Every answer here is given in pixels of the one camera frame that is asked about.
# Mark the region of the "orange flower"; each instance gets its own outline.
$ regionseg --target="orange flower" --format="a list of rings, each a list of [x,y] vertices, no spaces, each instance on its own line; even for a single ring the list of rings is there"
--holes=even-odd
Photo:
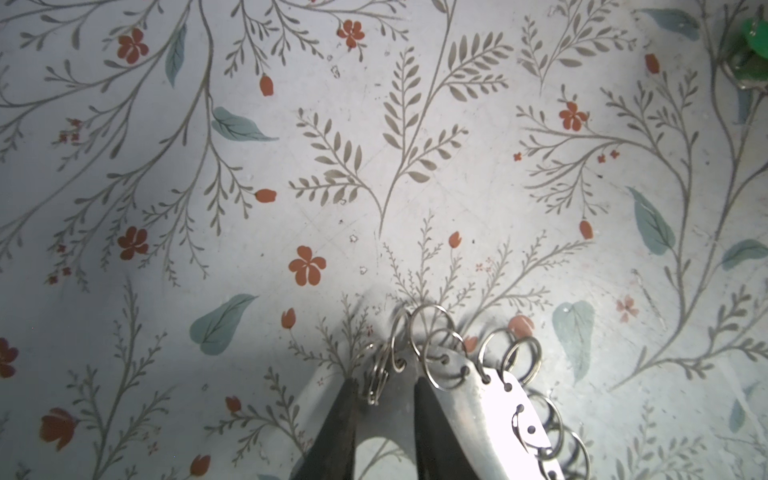
[[[118,238],[118,245],[123,249],[120,258],[130,260],[134,257],[134,252],[146,255],[149,251],[149,245],[145,243],[146,241],[147,231],[145,229],[137,230],[136,227],[129,227],[125,231],[125,237]]]
[[[296,312],[292,308],[289,308],[287,312],[283,312],[283,316],[280,318],[280,325],[284,329],[292,329],[296,325]]]
[[[563,119],[563,128],[565,128],[565,130],[570,130],[571,128],[573,128],[574,131],[581,130],[581,122],[587,121],[589,115],[585,114],[583,111],[579,111],[578,106],[573,101],[569,101],[565,106],[568,107],[568,109],[560,112],[560,118]]]
[[[275,85],[272,83],[272,78],[266,75],[262,75],[261,80],[259,80],[259,88],[261,88],[261,94],[265,97],[275,93]]]
[[[270,202],[274,202],[276,197],[277,197],[277,192],[275,190],[270,190],[268,188],[262,188],[261,190],[256,192],[256,200],[258,200],[262,204],[268,204]]]
[[[584,237],[584,240],[592,240],[592,237],[594,237],[594,234],[592,233],[592,225],[586,220],[582,220],[581,223],[578,224],[578,229],[581,231],[581,236]]]
[[[652,53],[645,55],[645,68],[647,68],[648,71],[652,74],[659,73],[659,59],[656,58],[656,55]]]
[[[238,399],[236,396],[228,396],[224,400],[227,402],[227,408],[232,413],[239,412],[240,409],[243,408],[243,406],[240,404],[240,399]]]
[[[454,232],[453,235],[448,238],[448,245],[450,245],[451,248],[456,248],[461,244],[462,238],[458,235],[458,232]]]
[[[467,353],[474,352],[478,347],[478,337],[470,336],[468,339],[464,340],[464,346],[467,347]]]
[[[190,475],[193,477],[202,477],[208,471],[209,466],[210,455],[205,455],[204,457],[198,455],[192,461],[192,465],[190,465]]]
[[[634,299],[627,295],[624,298],[624,302],[621,300],[616,300],[616,311],[617,312],[624,312],[621,315],[621,322],[622,323],[628,323],[629,322],[629,315],[637,316],[638,313],[640,313],[640,310],[633,308],[634,307]]]
[[[144,33],[138,28],[134,28],[131,32],[131,36],[120,35],[118,37],[118,43],[120,48],[118,49],[118,58],[125,58],[125,61],[129,65],[136,63],[139,56],[144,56],[149,53],[149,47],[141,43],[144,39]]]
[[[310,285],[320,283],[320,271],[326,267],[326,259],[322,257],[312,258],[312,249],[304,245],[297,248],[296,252],[300,258],[288,264],[288,270],[296,273],[296,283],[305,286],[307,277],[309,277]]]
[[[53,415],[45,415],[40,425],[40,438],[44,442],[55,442],[56,452],[64,448],[74,435],[74,428],[78,426],[80,420],[69,415],[64,409],[51,409]]]
[[[363,40],[366,34],[362,33],[360,22],[352,23],[352,20],[344,22],[343,30],[340,28],[336,34],[341,38],[346,38],[346,46],[352,50],[357,46],[357,40]]]
[[[535,327],[531,319],[525,315],[517,315],[513,316],[512,319],[509,320],[509,325],[507,328],[509,328],[516,337],[521,339],[524,336],[532,336],[533,329]]]
[[[0,338],[0,377],[9,379],[16,373],[16,369],[9,363],[16,360],[17,356],[18,349],[9,348],[8,340]]]

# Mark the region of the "silver metal plate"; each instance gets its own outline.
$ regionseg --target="silver metal plate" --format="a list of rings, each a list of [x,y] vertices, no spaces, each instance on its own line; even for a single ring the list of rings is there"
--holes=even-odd
[[[491,378],[486,385],[474,363],[461,353],[437,346],[430,347],[429,352],[435,357],[447,355],[449,359],[445,365],[440,362],[429,364],[439,385],[451,387],[461,383],[448,392],[435,389],[435,394],[480,478],[564,480],[557,460],[540,465],[515,437],[512,417],[522,405],[523,410],[518,415],[522,438],[530,445],[551,446],[531,400],[511,373],[504,375],[504,381],[512,385],[507,392],[495,369],[485,369]],[[376,436],[391,439],[415,464],[413,386],[422,367],[414,352],[403,350],[397,356],[406,360],[406,368],[402,373],[393,372],[389,376],[378,406],[366,406],[362,410],[357,438],[359,443]],[[468,369],[463,380],[459,375],[462,367]]]

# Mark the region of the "green object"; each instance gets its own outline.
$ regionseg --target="green object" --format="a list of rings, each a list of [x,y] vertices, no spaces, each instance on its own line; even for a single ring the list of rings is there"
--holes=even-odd
[[[653,255],[664,255],[675,245],[674,232],[664,221],[661,212],[643,194],[632,187],[627,189],[634,197],[634,219],[643,243]]]
[[[741,24],[741,33],[755,53],[768,59],[768,22],[757,18],[748,18]]]
[[[213,312],[203,315],[190,326],[190,338],[200,345],[206,355],[218,355],[230,345],[243,312],[256,299],[253,295],[240,293]]]
[[[765,88],[768,81],[768,22],[760,17],[744,20],[734,32],[726,57],[729,75],[742,89]]]

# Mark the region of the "green plastic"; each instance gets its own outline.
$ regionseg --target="green plastic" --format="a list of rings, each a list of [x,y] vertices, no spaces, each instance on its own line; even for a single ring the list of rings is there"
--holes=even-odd
[[[741,33],[746,39],[746,43],[759,56],[768,59],[768,22],[758,20],[757,25],[753,27],[755,20],[748,18],[741,24]]]

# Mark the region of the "pink flower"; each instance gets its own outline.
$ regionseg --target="pink flower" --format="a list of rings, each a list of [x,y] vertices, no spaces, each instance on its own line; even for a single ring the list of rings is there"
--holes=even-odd
[[[629,315],[637,316],[638,313],[640,313],[640,310],[633,308],[634,307],[634,300],[631,296],[627,295],[624,298],[624,302],[621,300],[616,300],[616,311],[617,312],[624,312],[621,315],[621,322],[622,323],[628,323],[629,322]]]

